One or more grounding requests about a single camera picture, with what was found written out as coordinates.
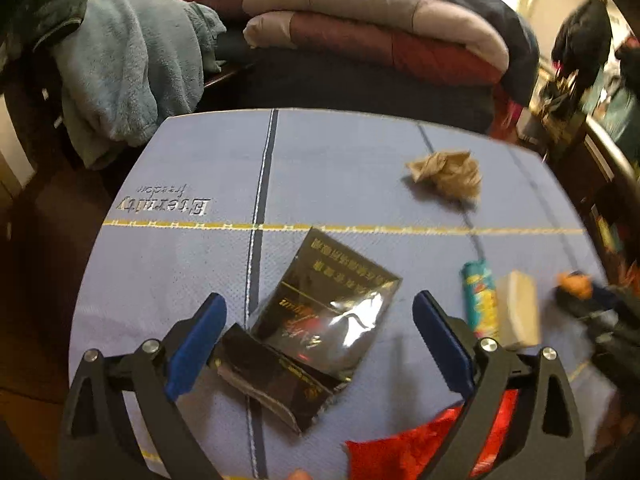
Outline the orange wrapper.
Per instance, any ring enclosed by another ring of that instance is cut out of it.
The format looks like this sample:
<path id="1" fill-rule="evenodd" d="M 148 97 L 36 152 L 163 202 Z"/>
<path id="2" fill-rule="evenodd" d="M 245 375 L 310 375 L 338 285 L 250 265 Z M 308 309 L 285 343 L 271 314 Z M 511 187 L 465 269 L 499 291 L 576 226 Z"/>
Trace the orange wrapper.
<path id="1" fill-rule="evenodd" d="M 593 284 L 587 274 L 582 273 L 560 273 L 556 278 L 559 289 L 564 290 L 575 298 L 588 300 L 593 297 Z"/>

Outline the red plastic snack bag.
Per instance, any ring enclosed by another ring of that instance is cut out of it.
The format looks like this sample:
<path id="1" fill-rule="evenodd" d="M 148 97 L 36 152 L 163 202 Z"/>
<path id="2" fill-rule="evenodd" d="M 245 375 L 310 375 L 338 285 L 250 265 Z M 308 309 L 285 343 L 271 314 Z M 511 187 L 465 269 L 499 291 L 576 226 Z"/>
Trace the red plastic snack bag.
<path id="1" fill-rule="evenodd" d="M 498 458 L 511 418 L 518 404 L 518 390 L 503 393 L 498 414 L 489 436 L 471 472 L 478 477 L 491 471 Z M 434 419 L 414 429 L 391 437 L 366 442 L 346 441 L 349 456 L 349 479 L 416 480 L 435 456 L 462 412 L 461 403 L 451 405 Z"/>

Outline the teal colourful tube wrapper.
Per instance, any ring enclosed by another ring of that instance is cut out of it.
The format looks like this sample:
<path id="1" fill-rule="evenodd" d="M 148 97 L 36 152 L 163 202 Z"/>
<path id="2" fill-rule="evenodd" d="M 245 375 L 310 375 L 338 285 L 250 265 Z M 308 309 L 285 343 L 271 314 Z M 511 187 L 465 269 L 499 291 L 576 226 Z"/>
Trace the teal colourful tube wrapper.
<path id="1" fill-rule="evenodd" d="M 484 259 L 461 269 L 466 322 L 477 338 L 498 339 L 498 301 L 491 270 Z"/>

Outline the black cigarette pack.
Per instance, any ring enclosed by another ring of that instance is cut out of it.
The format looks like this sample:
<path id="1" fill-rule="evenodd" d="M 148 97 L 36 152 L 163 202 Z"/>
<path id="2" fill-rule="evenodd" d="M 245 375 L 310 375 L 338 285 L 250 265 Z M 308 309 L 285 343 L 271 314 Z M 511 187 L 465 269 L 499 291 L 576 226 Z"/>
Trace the black cigarette pack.
<path id="1" fill-rule="evenodd" d="M 352 382 L 400 283 L 312 229 L 252 326 L 234 324 L 220 337 L 213 366 L 303 434 Z"/>

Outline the dark wooden dresser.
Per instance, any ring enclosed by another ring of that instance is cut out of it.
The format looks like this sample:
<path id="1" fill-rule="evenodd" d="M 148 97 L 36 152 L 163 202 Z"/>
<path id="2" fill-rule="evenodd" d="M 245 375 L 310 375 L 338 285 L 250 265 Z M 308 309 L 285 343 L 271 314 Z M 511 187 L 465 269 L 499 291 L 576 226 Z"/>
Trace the dark wooden dresser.
<path id="1" fill-rule="evenodd" d="M 518 142 L 550 167 L 585 225 L 608 280 L 639 286 L 639 181 L 622 151 L 590 116 L 562 120 L 533 98 Z"/>

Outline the crumpled brown paper ball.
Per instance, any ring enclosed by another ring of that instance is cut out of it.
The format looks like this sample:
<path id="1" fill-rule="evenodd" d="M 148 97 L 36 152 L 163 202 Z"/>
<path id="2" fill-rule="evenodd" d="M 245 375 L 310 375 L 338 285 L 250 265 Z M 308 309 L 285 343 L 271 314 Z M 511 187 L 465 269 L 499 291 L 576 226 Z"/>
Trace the crumpled brown paper ball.
<path id="1" fill-rule="evenodd" d="M 438 151 L 406 163 L 414 183 L 427 183 L 450 200 L 480 199 L 483 176 L 470 151 Z"/>

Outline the blue checked table cloth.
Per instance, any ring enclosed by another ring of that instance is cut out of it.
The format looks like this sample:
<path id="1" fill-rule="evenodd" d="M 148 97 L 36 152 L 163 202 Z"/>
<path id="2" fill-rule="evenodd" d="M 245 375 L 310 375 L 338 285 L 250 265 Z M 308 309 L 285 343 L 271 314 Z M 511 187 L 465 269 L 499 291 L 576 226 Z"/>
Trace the blue checked table cloth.
<path id="1" fill-rule="evenodd" d="M 406 163 L 470 151 L 480 164 L 474 203 L 414 183 Z M 282 479 L 303 468 L 343 479 L 346 441 L 385 438 L 427 422 L 456 396 L 413 325 L 429 290 L 464 312 L 462 266 L 482 258 L 495 276 L 536 282 L 542 339 L 563 362 L 586 448 L 612 396 L 588 362 L 582 324 L 553 301 L 556 277 L 603 274 L 570 199 L 522 148 L 438 125 L 327 110 L 250 110 L 169 119 L 116 195 L 82 279 L 70 366 L 87 349 L 128 353 L 163 337 L 211 292 L 230 323 L 246 323 L 272 294 L 311 228 L 401 279 L 354 381 L 303 436 L 249 404 L 212 370 L 179 401 L 202 449 L 226 476 Z"/>

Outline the hanging black jacket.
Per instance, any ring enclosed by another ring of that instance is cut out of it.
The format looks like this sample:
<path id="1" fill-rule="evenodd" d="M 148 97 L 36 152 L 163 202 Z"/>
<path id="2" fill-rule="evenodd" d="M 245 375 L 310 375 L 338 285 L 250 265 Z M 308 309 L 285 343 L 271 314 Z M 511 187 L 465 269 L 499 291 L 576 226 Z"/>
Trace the hanging black jacket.
<path id="1" fill-rule="evenodd" d="M 597 73 L 608 59 L 612 27 L 602 0 L 587 0 L 562 23 L 551 59 L 562 74 L 576 70 Z"/>

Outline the folded pink red quilt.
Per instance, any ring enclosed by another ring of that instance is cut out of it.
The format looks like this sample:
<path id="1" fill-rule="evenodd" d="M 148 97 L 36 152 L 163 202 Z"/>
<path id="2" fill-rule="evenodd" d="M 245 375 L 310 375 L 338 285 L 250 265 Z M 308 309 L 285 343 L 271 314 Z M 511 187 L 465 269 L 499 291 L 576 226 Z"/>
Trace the folded pink red quilt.
<path id="1" fill-rule="evenodd" d="M 502 36 L 475 12 L 442 0 L 186 0 L 245 18 L 254 49 L 329 52 L 431 84 L 489 86 L 509 67 Z"/>

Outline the light blue fleece blanket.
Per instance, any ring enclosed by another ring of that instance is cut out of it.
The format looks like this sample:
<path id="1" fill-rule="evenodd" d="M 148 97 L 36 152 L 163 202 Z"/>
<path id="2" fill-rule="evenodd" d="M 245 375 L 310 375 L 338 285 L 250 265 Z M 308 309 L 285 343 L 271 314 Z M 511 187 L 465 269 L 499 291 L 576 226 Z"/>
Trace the light blue fleece blanket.
<path id="1" fill-rule="evenodd" d="M 163 121 L 194 112 L 218 72 L 226 28 L 183 0 L 88 0 L 85 18 L 51 53 L 70 143 L 90 169 L 147 144 Z"/>

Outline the dark blue duvet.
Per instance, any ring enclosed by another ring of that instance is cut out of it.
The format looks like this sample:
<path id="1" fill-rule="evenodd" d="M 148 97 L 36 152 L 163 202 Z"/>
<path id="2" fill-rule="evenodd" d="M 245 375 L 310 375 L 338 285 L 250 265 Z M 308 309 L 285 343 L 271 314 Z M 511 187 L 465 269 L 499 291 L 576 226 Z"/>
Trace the dark blue duvet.
<path id="1" fill-rule="evenodd" d="M 529 103 L 539 48 L 502 0 L 184 0 L 228 26 L 243 64 L 230 107 L 356 110 L 502 138 Z"/>

